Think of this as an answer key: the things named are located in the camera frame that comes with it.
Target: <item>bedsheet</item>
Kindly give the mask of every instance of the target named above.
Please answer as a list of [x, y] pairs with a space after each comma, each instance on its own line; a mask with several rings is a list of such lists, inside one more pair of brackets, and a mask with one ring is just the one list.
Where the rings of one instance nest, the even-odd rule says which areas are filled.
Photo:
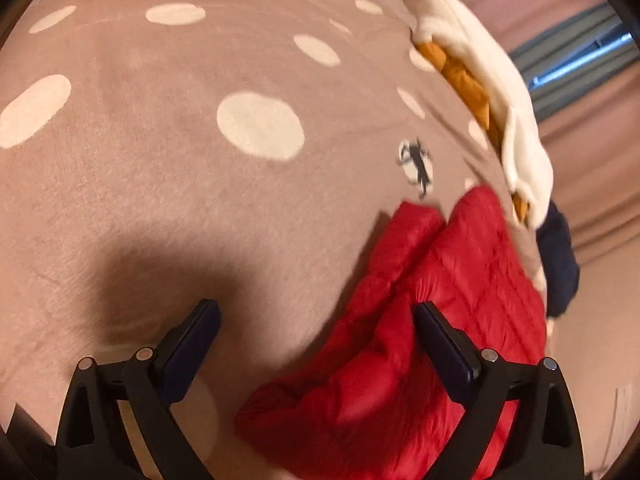
[[386, 0], [35, 0], [0, 51], [0, 422], [55, 434], [75, 362], [211, 297], [176, 419], [216, 478], [286, 478], [232, 418], [315, 353], [403, 200], [448, 218], [489, 184], [543, 289], [478, 131]]

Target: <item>orange garment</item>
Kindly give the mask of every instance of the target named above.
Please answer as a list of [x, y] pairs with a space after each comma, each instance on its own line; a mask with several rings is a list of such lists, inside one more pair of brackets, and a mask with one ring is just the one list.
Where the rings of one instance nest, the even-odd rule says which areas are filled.
[[[416, 48], [458, 93], [480, 127], [486, 132], [486, 136], [498, 157], [502, 158], [504, 133], [492, 117], [489, 95], [484, 90], [484, 87], [473, 77], [461, 59], [456, 56], [450, 56], [438, 44], [433, 42], [418, 43]], [[526, 222], [529, 203], [517, 193], [511, 195], [511, 199], [518, 220], [521, 223]]]

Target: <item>red garment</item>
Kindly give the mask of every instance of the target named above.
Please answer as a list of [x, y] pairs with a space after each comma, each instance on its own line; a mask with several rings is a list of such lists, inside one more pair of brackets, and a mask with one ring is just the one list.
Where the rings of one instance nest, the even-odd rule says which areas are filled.
[[[543, 356], [542, 299], [494, 193], [469, 191], [448, 225], [403, 203], [328, 342], [302, 370], [255, 391], [236, 431], [303, 480], [421, 480], [463, 412], [414, 334], [412, 307], [427, 300], [478, 348], [529, 364]], [[514, 410], [502, 412], [474, 478], [494, 471]]]

